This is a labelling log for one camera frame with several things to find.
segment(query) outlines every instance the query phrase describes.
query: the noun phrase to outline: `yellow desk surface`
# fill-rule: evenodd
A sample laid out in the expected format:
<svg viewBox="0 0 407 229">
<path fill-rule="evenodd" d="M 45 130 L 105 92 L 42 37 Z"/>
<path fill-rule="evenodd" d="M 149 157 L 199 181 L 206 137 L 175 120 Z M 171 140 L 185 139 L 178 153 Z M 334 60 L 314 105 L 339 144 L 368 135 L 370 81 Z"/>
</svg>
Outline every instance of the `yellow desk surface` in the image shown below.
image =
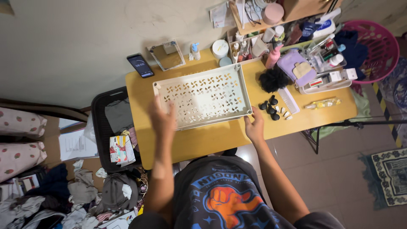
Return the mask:
<svg viewBox="0 0 407 229">
<path fill-rule="evenodd" d="M 151 169 L 154 158 L 155 135 L 151 128 L 147 108 L 154 97 L 153 85 L 155 81 L 190 75 L 219 67 L 211 50 L 201 50 L 199 61 L 188 61 L 186 65 L 163 72 L 158 65 L 153 66 L 154 76 L 143 79 L 137 72 L 126 75 L 126 86 L 129 94 L 131 112 L 133 114 L 134 127 L 140 147 L 140 155 L 143 167 Z M 259 86 L 258 77 L 266 68 L 262 61 L 256 61 L 242 65 L 247 92 L 249 93 L 252 106 L 268 100 L 272 94 L 263 91 Z M 273 121 L 266 111 L 261 111 L 265 120 L 264 138 L 271 139 L 282 135 L 326 125 L 355 117 L 357 108 L 349 88 L 338 89 L 330 92 L 302 95 L 293 86 L 287 86 L 292 96 L 300 107 L 300 112 L 293 115 L 293 119 L 280 118 Z M 286 107 L 278 93 L 274 93 L 278 105 Z M 337 96 L 342 99 L 342 104 L 318 110 L 304 109 L 313 101 Z M 217 123 L 199 128 L 177 131 L 172 148 L 173 163 L 189 160 L 199 156 L 208 155 L 222 150 L 247 145 L 251 141 L 245 134 L 245 122 L 243 118 L 229 122 Z"/>
</svg>

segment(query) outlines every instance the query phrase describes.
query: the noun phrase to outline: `graphic t-shirt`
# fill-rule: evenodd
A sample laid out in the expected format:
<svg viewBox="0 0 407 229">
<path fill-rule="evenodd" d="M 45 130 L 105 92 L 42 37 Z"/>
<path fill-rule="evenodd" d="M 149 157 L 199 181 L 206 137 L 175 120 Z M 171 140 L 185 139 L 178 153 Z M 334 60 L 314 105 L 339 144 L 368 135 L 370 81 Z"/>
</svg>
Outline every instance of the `graphic t-shirt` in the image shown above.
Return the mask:
<svg viewBox="0 0 407 229">
<path fill-rule="evenodd" d="M 256 172 L 239 157 L 210 156 L 186 166 L 175 176 L 173 206 L 174 228 L 343 228 L 319 212 L 290 224 L 267 206 Z M 171 227 L 159 214 L 144 213 L 131 222 L 135 228 Z"/>
</svg>

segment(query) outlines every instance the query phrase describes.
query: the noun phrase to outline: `patterned rug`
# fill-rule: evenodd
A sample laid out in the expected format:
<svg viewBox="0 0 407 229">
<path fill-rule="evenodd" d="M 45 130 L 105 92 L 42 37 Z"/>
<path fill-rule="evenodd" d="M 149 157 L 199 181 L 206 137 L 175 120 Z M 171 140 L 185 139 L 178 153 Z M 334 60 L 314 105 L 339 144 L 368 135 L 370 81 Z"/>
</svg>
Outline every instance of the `patterned rug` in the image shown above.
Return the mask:
<svg viewBox="0 0 407 229">
<path fill-rule="evenodd" d="M 375 209 L 407 204 L 407 148 L 360 158 L 369 191 L 376 197 Z"/>
</svg>

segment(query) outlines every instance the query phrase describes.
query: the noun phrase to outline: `black laundry basket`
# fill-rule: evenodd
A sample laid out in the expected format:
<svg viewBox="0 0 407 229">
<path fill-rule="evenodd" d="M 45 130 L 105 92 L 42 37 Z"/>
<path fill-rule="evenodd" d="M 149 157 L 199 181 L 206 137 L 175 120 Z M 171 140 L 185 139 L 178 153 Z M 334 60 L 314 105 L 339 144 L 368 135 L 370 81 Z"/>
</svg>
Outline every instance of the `black laundry basket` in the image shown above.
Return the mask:
<svg viewBox="0 0 407 229">
<path fill-rule="evenodd" d="M 106 118 L 105 107 L 116 100 L 124 100 L 127 97 L 127 88 L 122 87 L 99 94 L 92 101 L 92 119 L 95 129 L 96 144 L 99 151 L 99 158 L 102 167 L 108 173 L 132 170 L 135 167 L 141 166 L 141 158 L 139 155 L 135 155 L 136 162 L 123 167 L 120 167 L 120 165 L 116 165 L 115 162 L 110 161 L 110 137 L 114 137 L 116 135 L 113 133 L 113 130 Z"/>
</svg>

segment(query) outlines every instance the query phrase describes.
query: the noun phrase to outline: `purple wallet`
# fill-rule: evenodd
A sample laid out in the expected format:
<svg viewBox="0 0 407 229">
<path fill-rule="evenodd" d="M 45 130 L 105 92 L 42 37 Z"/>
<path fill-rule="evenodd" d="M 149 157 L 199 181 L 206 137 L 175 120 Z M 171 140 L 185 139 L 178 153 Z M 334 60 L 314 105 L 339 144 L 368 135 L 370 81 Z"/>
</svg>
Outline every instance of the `purple wallet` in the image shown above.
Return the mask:
<svg viewBox="0 0 407 229">
<path fill-rule="evenodd" d="M 280 67 L 281 70 L 283 70 L 289 77 L 290 79 L 300 87 L 305 86 L 307 83 L 309 83 L 311 80 L 315 79 L 317 76 L 317 71 L 315 69 L 311 69 L 309 72 L 307 72 L 305 75 L 303 75 L 301 78 L 297 79 L 297 77 L 293 73 L 293 69 L 295 68 L 296 63 L 302 63 L 302 62 L 307 62 L 306 59 L 304 59 L 297 50 L 290 49 L 283 57 L 281 57 L 277 61 L 277 65 Z"/>
</svg>

